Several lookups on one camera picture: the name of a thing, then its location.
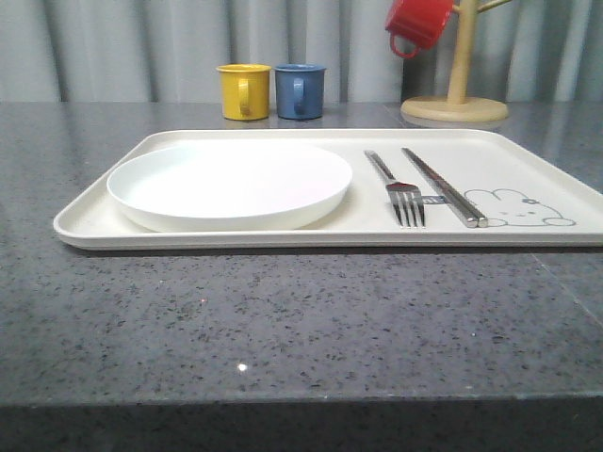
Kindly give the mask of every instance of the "metal fork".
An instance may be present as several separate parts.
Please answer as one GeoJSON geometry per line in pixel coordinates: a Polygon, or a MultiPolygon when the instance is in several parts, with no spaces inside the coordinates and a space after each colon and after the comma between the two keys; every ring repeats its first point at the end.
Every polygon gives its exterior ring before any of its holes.
{"type": "Polygon", "coordinates": [[[425,206],[418,186],[397,181],[392,171],[374,151],[365,151],[365,155],[385,181],[385,189],[400,226],[403,228],[425,227],[425,206]]]}

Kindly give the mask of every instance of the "mug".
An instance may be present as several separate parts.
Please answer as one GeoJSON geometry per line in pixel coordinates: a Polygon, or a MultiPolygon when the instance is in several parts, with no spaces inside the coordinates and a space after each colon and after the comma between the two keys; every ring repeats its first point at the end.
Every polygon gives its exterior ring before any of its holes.
{"type": "Polygon", "coordinates": [[[274,68],[276,113],[288,120],[312,120],[322,116],[324,66],[281,64],[274,68]]]}
{"type": "Polygon", "coordinates": [[[224,118],[254,121],[268,117],[270,66],[226,64],[217,69],[220,73],[224,118]]]}
{"type": "Polygon", "coordinates": [[[392,51],[399,57],[412,58],[420,49],[432,48],[444,31],[453,6],[453,0],[396,0],[385,21],[392,51]],[[410,54],[398,50],[396,36],[412,42],[415,49],[410,54]]]}

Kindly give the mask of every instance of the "white tray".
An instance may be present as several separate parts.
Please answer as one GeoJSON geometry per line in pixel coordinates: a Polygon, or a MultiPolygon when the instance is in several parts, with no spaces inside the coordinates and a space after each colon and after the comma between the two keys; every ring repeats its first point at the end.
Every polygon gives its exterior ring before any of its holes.
{"type": "Polygon", "coordinates": [[[505,137],[475,130],[304,129],[186,130],[151,135],[54,220],[59,238],[86,250],[342,246],[602,246],[603,195],[505,137]],[[108,174],[135,156],[178,144],[221,140],[307,143],[345,158],[353,169],[343,202],[294,231],[155,233],[131,222],[106,191],[108,174]],[[400,151],[413,149],[493,226],[466,228],[445,204],[426,206],[427,227],[401,229],[377,172],[364,156],[379,153],[403,182],[436,193],[400,151]]]}

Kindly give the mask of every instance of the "wooden stand base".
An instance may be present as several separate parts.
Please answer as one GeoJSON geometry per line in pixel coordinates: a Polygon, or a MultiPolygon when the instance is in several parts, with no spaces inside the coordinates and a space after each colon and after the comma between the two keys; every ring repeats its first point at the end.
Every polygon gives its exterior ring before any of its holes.
{"type": "Polygon", "coordinates": [[[427,120],[453,122],[500,121],[509,116],[509,109],[502,102],[479,97],[467,97],[463,104],[450,103],[446,97],[414,97],[402,104],[401,112],[427,120]]]}

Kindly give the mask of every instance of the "wooden mug stand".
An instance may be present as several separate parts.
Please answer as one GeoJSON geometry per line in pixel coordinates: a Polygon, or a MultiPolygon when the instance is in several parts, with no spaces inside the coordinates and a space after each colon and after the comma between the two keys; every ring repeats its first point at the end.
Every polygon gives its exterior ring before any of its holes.
{"type": "Polygon", "coordinates": [[[509,116],[509,110],[502,102],[467,97],[466,92],[478,14],[510,1],[491,0],[480,5],[480,0],[461,0],[460,6],[453,7],[453,12],[459,15],[459,30],[448,96],[408,99],[402,104],[402,113],[427,120],[455,122],[500,121],[509,116]]]}

